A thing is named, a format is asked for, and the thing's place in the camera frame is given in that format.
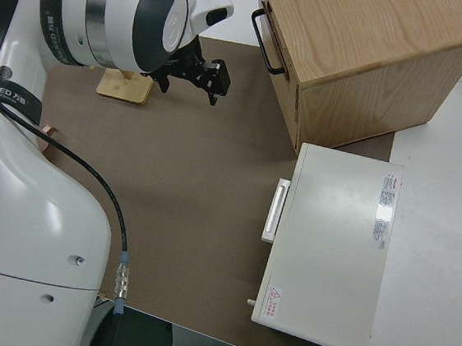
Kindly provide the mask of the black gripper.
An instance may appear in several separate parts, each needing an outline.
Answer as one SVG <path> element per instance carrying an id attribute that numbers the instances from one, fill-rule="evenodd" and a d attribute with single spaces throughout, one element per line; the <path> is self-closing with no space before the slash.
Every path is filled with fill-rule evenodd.
<path id="1" fill-rule="evenodd" d="M 178 48 L 159 68 L 142 75 L 152 77 L 161 92 L 167 94 L 170 87 L 168 76 L 180 77 L 199 66 L 204 61 L 201 50 L 200 38 L 196 36 L 190 43 Z M 202 89 L 208 94 L 210 106 L 215 106 L 217 99 L 224 97 L 229 90 L 231 80 L 228 68 L 225 61 L 216 59 L 204 62 L 203 69 Z"/>

